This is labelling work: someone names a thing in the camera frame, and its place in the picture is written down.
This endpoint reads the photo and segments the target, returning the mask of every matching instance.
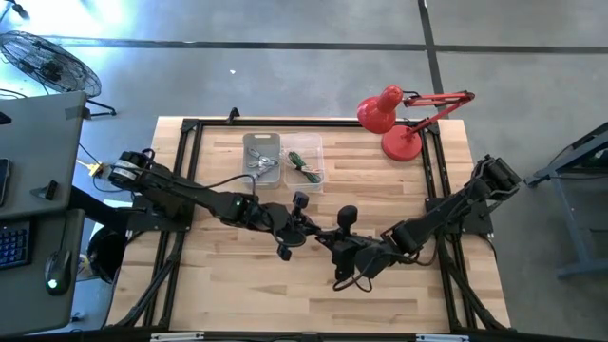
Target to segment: plastic bin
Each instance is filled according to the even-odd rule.
[[[283,181],[291,190],[302,192],[319,192],[323,190],[325,181],[325,166],[323,165],[323,140],[315,133],[281,134],[281,157],[289,152],[297,153],[302,160],[315,169],[322,170],[319,174],[321,182],[311,183],[301,172],[283,165]]]
[[[278,166],[259,176],[256,180],[256,189],[274,189],[280,185],[281,180],[281,137],[277,133],[247,133],[243,135],[243,173],[253,174],[258,168],[248,167],[249,162],[257,161],[247,150],[253,147],[262,156],[275,158]],[[251,187],[250,178],[242,178],[242,182]]]

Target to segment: lamp base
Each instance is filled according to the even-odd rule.
[[[401,138],[410,130],[407,126],[396,125],[382,136],[382,150],[389,158],[398,162],[409,162],[418,157],[422,151],[420,135],[414,134],[409,140]]]

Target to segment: fan stand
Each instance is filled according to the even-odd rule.
[[[99,116],[107,116],[107,115],[109,115],[109,116],[116,116],[116,109],[114,109],[114,107],[111,107],[111,106],[109,106],[109,105],[107,105],[107,104],[100,104],[100,103],[95,102],[95,101],[93,101],[93,100],[86,100],[86,101],[87,101],[88,103],[90,103],[90,104],[94,104],[94,105],[96,105],[96,106],[100,106],[100,107],[102,107],[102,108],[105,108],[105,109],[109,109],[109,110],[110,110],[110,111],[108,111],[108,112],[102,112],[102,113],[95,113],[95,114],[91,114],[91,118],[92,118],[92,117],[99,117]]]

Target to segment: lamp shade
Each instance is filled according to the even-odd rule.
[[[363,100],[357,107],[357,119],[371,133],[383,134],[395,125],[395,108],[403,102],[403,90],[389,85],[380,94]]]

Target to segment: green object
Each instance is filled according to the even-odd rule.
[[[289,160],[295,165],[295,169],[297,171],[303,173],[309,182],[311,182],[311,183],[320,183],[321,182],[321,178],[318,175],[310,173],[310,172],[302,171],[302,167],[306,166],[307,164],[302,160],[300,155],[298,155],[295,152],[290,152],[287,156],[289,157]]]

